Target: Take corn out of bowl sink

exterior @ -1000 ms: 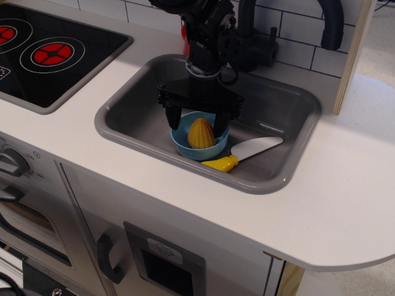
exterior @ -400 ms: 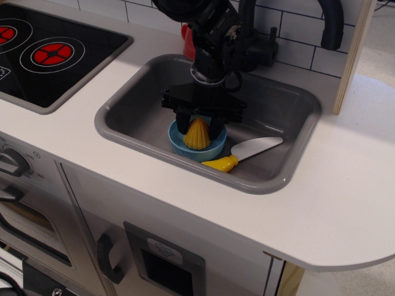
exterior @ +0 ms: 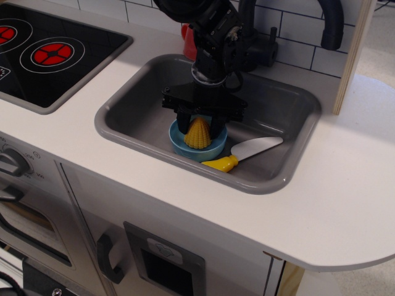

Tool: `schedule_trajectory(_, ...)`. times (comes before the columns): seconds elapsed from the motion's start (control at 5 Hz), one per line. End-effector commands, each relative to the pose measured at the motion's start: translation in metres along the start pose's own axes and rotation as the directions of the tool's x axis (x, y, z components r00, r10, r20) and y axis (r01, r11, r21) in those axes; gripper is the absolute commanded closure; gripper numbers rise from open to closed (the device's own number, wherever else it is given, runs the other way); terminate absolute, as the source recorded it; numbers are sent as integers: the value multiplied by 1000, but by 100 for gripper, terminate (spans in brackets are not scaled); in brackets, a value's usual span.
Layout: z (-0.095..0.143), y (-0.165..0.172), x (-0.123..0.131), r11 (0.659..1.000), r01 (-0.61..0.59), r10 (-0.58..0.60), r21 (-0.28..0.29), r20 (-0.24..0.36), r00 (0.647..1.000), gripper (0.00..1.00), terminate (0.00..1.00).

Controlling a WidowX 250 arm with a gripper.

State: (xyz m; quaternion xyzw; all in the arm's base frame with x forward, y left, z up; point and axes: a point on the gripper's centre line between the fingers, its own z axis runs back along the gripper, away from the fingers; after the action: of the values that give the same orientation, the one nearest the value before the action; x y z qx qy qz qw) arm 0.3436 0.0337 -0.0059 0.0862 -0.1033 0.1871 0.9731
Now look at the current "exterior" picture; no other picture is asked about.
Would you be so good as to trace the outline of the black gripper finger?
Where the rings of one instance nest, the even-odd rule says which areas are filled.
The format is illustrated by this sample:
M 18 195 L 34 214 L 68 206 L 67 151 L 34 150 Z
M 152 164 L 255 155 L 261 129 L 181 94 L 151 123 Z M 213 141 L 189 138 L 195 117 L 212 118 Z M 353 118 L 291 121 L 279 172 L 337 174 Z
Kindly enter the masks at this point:
M 225 116 L 214 116 L 210 123 L 210 136 L 217 138 L 225 127 L 227 118 Z
M 178 130 L 186 134 L 189 130 L 189 124 L 191 122 L 192 117 L 192 109 L 187 108 L 185 105 L 179 105 L 177 109 L 177 123 Z

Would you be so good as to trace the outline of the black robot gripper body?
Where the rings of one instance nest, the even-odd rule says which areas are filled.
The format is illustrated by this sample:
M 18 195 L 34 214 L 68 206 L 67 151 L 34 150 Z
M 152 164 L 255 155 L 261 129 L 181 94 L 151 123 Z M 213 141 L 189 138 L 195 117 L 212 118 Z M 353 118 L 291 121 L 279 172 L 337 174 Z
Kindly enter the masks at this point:
M 206 87 L 195 82 L 167 86 L 162 91 L 162 106 L 172 109 L 186 120 L 193 115 L 241 121 L 247 102 L 230 93 L 224 86 Z

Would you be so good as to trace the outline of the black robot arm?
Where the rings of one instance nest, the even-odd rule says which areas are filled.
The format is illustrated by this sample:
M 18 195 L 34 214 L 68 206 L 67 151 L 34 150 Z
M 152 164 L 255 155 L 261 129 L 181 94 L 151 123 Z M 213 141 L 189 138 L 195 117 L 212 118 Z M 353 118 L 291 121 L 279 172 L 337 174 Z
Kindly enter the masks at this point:
M 230 1 L 156 1 L 172 20 L 187 23 L 197 50 L 191 66 L 192 81 L 167 86 L 162 106 L 177 114 L 178 129 L 186 134 L 194 115 L 210 117 L 209 132 L 215 139 L 229 121 L 241 121 L 247 102 L 226 87 L 235 73 L 242 80 L 243 24 Z

